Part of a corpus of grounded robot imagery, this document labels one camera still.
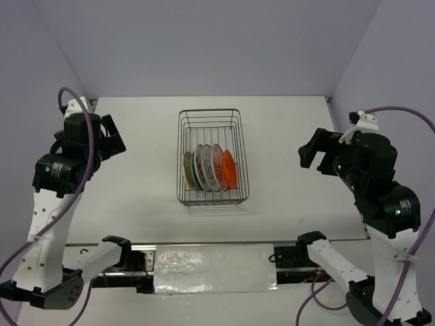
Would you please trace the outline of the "orange plastic plate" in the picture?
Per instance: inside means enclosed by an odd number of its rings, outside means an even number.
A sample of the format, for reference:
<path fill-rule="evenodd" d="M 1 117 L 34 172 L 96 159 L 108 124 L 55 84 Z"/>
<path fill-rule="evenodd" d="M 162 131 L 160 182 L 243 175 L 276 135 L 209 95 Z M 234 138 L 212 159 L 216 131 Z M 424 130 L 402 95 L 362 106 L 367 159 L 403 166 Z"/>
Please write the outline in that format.
<path fill-rule="evenodd" d="M 226 150 L 223 153 L 222 166 L 223 166 L 224 178 L 228 184 L 228 187 L 230 189 L 236 189 L 237 188 L 237 168 L 236 168 L 236 164 L 234 162 L 234 158 L 229 150 Z"/>

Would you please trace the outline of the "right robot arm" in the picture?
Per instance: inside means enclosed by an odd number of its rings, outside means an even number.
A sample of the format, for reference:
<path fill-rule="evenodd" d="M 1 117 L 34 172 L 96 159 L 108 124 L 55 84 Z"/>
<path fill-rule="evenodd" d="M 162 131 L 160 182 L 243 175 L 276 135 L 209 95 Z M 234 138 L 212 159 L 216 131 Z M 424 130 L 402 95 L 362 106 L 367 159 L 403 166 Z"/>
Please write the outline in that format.
<path fill-rule="evenodd" d="M 419 301 L 415 255 L 430 227 L 421 224 L 415 192 L 394 179 L 398 152 L 379 134 L 375 114 L 352 112 L 347 132 L 319 128 L 298 150 L 303 168 L 323 153 L 318 171 L 338 177 L 353 194 L 371 239 L 374 274 L 355 267 L 318 231 L 297 238 L 296 258 L 304 266 L 318 265 L 341 287 L 359 324 L 427 325 L 432 316 Z"/>

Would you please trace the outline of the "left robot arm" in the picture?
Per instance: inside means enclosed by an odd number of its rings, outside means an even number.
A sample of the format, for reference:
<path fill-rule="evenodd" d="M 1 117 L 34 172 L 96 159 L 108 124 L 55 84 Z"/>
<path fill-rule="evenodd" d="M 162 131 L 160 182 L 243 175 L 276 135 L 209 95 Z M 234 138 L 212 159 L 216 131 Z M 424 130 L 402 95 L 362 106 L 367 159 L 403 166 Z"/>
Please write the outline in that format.
<path fill-rule="evenodd" d="M 83 113 L 87 109 L 84 97 L 61 108 L 64 127 L 35 165 L 29 246 L 13 278 L 1 283 L 3 299 L 44 310 L 68 310 L 99 273 L 110 267 L 127 270 L 133 264 L 131 242 L 107 236 L 63 265 L 71 220 L 84 191 L 82 181 L 89 181 L 103 161 L 126 150 L 112 117 L 89 113 L 87 125 Z"/>

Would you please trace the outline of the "blue floral plate dark rim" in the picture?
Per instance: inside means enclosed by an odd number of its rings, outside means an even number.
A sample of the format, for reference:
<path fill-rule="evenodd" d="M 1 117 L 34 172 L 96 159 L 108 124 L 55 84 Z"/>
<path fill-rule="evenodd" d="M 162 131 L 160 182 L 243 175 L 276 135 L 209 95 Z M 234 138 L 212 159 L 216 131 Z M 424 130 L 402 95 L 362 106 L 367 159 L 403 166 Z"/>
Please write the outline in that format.
<path fill-rule="evenodd" d="M 203 145 L 199 144 L 193 152 L 193 166 L 196 174 L 196 179 L 198 181 L 198 186 L 205 192 L 210 192 L 211 189 L 207 183 L 203 172 L 203 163 L 201 159 L 201 154 L 203 150 Z"/>

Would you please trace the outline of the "white plate red line pattern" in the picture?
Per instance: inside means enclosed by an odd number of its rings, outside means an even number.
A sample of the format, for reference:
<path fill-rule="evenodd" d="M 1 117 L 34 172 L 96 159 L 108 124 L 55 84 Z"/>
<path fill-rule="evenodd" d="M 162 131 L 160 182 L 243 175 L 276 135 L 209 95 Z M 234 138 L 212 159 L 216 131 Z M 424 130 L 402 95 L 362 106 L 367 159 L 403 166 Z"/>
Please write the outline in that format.
<path fill-rule="evenodd" d="M 201 154 L 201 160 L 203 163 L 203 172 L 210 189 L 214 192 L 218 192 L 220 187 L 213 174 L 213 162 L 211 159 L 211 146 L 209 144 L 203 145 L 203 150 Z"/>

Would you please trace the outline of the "white plate orange sunburst pattern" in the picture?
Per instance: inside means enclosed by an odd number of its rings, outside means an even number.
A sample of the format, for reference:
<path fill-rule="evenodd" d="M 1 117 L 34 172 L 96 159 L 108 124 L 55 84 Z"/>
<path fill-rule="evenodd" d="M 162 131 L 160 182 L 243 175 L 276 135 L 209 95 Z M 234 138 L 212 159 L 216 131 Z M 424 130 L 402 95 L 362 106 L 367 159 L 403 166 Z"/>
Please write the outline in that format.
<path fill-rule="evenodd" d="M 211 158 L 213 162 L 213 173 L 217 180 L 217 184 L 223 192 L 228 191 L 228 184 L 224 178 L 223 166 L 222 166 L 222 158 L 223 151 L 222 148 L 218 144 L 214 144 L 211 150 Z"/>

